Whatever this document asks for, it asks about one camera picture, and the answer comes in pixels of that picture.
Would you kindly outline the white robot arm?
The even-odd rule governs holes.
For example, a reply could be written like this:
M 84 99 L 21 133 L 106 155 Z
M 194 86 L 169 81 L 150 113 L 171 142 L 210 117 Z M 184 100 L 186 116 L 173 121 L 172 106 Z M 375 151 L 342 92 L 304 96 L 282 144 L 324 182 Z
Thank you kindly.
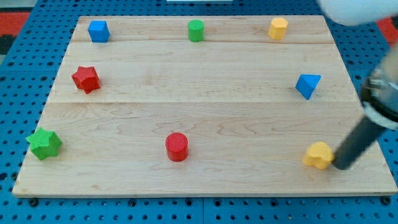
M 397 0 L 318 0 L 333 22 L 358 26 L 397 16 Z M 335 151 L 333 165 L 346 170 L 386 130 L 397 129 L 397 46 L 365 79 L 361 87 L 364 116 Z

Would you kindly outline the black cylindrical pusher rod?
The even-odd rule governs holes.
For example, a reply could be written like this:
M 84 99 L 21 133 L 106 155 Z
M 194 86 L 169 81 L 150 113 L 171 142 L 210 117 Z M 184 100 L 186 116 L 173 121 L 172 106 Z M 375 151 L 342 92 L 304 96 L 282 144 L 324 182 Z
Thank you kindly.
M 386 131 L 367 116 L 363 116 L 335 151 L 333 165 L 339 170 L 350 168 L 366 149 Z

